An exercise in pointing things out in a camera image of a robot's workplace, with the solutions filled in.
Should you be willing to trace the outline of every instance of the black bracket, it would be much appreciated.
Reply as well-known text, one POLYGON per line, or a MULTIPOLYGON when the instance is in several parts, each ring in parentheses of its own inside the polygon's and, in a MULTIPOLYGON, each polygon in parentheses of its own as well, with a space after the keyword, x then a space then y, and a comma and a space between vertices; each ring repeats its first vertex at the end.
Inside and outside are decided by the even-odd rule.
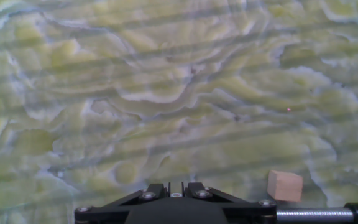
POLYGON ((170 196, 163 184, 150 184, 103 207, 75 210, 76 223, 86 224, 271 224, 276 205, 250 203, 200 182, 182 183, 182 197, 170 196))

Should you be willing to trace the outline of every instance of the wooden block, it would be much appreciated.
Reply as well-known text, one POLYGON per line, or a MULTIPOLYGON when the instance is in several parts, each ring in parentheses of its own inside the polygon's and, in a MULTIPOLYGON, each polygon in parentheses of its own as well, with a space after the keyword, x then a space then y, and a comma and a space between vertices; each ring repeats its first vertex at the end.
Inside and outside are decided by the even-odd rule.
POLYGON ((267 192, 275 200, 300 202, 303 178, 299 175, 271 170, 268 174, 267 192))

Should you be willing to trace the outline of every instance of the silver cylinder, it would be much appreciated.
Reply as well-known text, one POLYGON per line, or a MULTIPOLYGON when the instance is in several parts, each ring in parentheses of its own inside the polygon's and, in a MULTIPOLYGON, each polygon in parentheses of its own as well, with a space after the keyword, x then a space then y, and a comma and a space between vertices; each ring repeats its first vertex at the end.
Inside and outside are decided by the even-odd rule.
POLYGON ((348 208, 299 208, 277 210, 277 221, 281 222, 353 222, 353 213, 348 208))

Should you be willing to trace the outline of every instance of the screw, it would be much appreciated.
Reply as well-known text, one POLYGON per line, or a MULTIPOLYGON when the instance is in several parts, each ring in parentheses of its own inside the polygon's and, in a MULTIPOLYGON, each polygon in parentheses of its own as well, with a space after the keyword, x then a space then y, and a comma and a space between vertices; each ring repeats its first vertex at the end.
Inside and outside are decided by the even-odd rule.
POLYGON ((271 200, 260 200, 259 205, 263 206, 263 207, 269 207, 269 206, 276 205, 276 203, 274 201, 271 201, 271 200))
POLYGON ((182 197, 181 193, 172 193, 171 197, 182 197))
POLYGON ((155 197, 155 193, 153 193, 153 192, 144 192, 143 193, 143 198, 152 199, 154 197, 155 197))
POLYGON ((81 207, 81 208, 77 208, 77 211, 79 212, 87 212, 91 210, 91 207, 81 207))
POLYGON ((210 193, 206 190, 199 190, 196 192, 196 195, 199 197, 207 197, 210 195, 210 193))

